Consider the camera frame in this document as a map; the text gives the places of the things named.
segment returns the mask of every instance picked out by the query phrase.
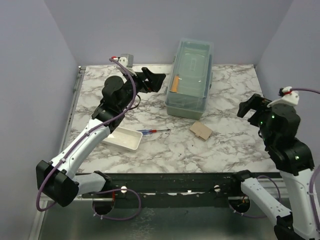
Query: black cable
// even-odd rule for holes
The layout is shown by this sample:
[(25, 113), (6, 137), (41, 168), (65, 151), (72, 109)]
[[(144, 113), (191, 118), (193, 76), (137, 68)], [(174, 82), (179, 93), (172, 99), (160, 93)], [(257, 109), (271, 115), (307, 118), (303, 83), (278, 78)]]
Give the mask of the black cable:
[(138, 94), (137, 94), (136, 96), (139, 98), (139, 102), (138, 102), (137, 105), (131, 107), (129, 110), (136, 109), (136, 108), (139, 106), (139, 104), (140, 104), (140, 102), (141, 102), (141, 97), (140, 97)]

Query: orange handle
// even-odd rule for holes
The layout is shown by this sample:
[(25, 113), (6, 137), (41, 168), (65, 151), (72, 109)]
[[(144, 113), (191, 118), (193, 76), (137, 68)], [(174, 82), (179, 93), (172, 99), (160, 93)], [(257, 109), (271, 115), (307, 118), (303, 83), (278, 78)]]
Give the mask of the orange handle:
[(171, 92), (178, 92), (179, 75), (175, 76), (171, 86)]

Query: marble table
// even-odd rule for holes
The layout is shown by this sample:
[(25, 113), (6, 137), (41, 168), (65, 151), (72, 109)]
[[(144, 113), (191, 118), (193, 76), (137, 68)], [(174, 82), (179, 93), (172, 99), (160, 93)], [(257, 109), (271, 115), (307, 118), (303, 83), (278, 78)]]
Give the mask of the marble table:
[[(133, 67), (141, 71), (141, 65)], [(144, 65), (154, 73), (167, 75), (158, 93), (140, 93), (138, 108), (129, 111), (121, 127), (171, 129), (143, 136), (136, 152), (100, 143), (80, 166), (80, 173), (222, 173), (248, 169), (277, 172), (264, 151), (258, 129), (237, 117), (240, 102), (262, 94), (253, 65), (214, 65), (212, 88), (200, 122), (212, 129), (207, 141), (197, 138), (190, 126), (195, 120), (167, 115), (165, 99), (171, 65)], [(113, 65), (86, 68), (71, 124), (70, 143), (79, 133), (102, 98), (107, 77), (121, 73)]]

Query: cardboard piece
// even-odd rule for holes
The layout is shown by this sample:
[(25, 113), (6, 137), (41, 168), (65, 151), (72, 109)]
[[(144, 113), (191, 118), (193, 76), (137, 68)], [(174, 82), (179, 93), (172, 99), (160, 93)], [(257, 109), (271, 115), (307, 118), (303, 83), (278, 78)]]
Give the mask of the cardboard piece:
[(196, 121), (191, 127), (190, 130), (194, 132), (196, 137), (200, 137), (203, 140), (207, 140), (211, 133), (212, 130), (208, 128), (207, 126), (203, 125), (201, 122)]

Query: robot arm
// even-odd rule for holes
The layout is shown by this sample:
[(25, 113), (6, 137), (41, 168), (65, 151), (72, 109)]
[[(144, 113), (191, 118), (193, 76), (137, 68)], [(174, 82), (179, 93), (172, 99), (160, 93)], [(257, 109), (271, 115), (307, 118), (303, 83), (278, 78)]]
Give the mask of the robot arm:
[(296, 92), (286, 88), (283, 93), (281, 100), (273, 102), (254, 94), (248, 101), (240, 103), (237, 115), (242, 118), (249, 110), (256, 111), (248, 121), (259, 127), (265, 150), (285, 182), (292, 211), (274, 199), (247, 171), (246, 174), (236, 173), (237, 179), (241, 182), (241, 191), (260, 207), (274, 225), (278, 239), (320, 240), (317, 231), (319, 202), (315, 197), (314, 210), (311, 203), (313, 196), (309, 193), (315, 165), (308, 146), (295, 138), (300, 117), (293, 106), (298, 104), (299, 96), (296, 97)]
[[(123, 60), (124, 57), (116, 58), (114, 61), (118, 59)], [(65, 207), (77, 195), (99, 192), (110, 187), (108, 176), (99, 171), (77, 176), (76, 173), (93, 149), (108, 137), (124, 119), (123, 112), (132, 101), (134, 88), (136, 93), (158, 92), (166, 78), (165, 74), (152, 73), (146, 67), (142, 68), (142, 72), (134, 72), (133, 74), (132, 69), (127, 71), (127, 63), (125, 67), (122, 64), (118, 65), (121, 66), (127, 81), (124, 83), (119, 76), (108, 77), (102, 89), (103, 98), (80, 135), (50, 162), (42, 160), (36, 166), (37, 187), (39, 189), (38, 202), (40, 193), (43, 192), (56, 203)]]

